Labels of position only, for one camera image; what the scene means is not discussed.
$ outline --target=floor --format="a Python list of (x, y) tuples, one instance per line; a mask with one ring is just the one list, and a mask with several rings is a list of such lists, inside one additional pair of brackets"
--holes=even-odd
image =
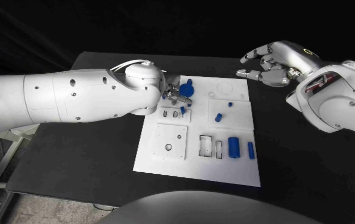
[[(1, 139), (0, 159), (5, 153), (11, 142)], [(5, 168), (5, 173), (0, 177), (1, 182), (7, 182), (15, 168), (21, 155), (30, 141), (22, 140), (11, 162)], [(4, 197), (4, 190), (0, 190), (0, 203)], [(31, 195), (15, 194), (4, 213), (1, 224), (90, 224), (95, 223), (111, 211), (102, 211), (87, 203), (59, 200)]]

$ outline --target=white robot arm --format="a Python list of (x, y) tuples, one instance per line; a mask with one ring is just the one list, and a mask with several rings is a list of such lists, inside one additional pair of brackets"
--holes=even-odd
[(86, 123), (126, 113), (148, 115), (162, 93), (190, 104), (175, 89), (180, 78), (170, 81), (149, 61), (139, 62), (124, 74), (112, 68), (0, 76), (0, 131), (37, 123)]
[(355, 62), (326, 66), (310, 50), (288, 41), (256, 48), (240, 63), (258, 55), (262, 55), (263, 72), (242, 69), (236, 76), (259, 80), (272, 87), (287, 86), (295, 79), (300, 84), (285, 97), (287, 103), (324, 132), (343, 128), (355, 131)]

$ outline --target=dark curtain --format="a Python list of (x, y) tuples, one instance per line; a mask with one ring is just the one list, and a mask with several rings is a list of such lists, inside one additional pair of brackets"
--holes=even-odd
[(240, 57), (276, 40), (340, 62), (343, 1), (0, 0), (0, 73), (67, 70), (82, 51)]

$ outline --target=black table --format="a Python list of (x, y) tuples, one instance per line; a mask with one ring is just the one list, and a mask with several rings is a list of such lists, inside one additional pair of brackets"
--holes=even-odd
[[(259, 69), (258, 61), (240, 65), (233, 58), (92, 52), (79, 55), (72, 69), (111, 68), (132, 59), (148, 59), (180, 75), (235, 78), (236, 69)], [(350, 223), (355, 133), (327, 134), (308, 124), (284, 101), (294, 87), (248, 81), (261, 188), (132, 172), (144, 117), (128, 114), (95, 123), (41, 124), (7, 190), (111, 206), (167, 191), (216, 191), (324, 223)]]

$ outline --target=peg board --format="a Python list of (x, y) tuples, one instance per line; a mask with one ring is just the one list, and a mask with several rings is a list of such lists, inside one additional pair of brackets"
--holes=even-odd
[[(248, 142), (253, 143), (253, 124), (246, 80), (181, 76), (180, 84), (187, 79), (193, 81), (193, 104), (187, 107), (177, 101), (171, 106), (167, 99), (160, 99), (157, 111), (144, 118), (132, 170), (259, 187), (256, 156), (249, 159), (248, 155)], [(188, 117), (181, 116), (180, 106), (184, 106), (184, 116)], [(173, 110), (178, 111), (174, 118), (168, 113), (167, 118), (161, 117), (164, 111)], [(217, 113), (222, 114), (219, 123), (214, 122)], [(180, 131), (184, 134), (175, 139)], [(200, 135), (212, 137), (210, 157), (199, 156)], [(239, 138), (239, 158), (227, 157), (229, 137)], [(222, 144), (222, 159), (216, 159), (216, 141)]]

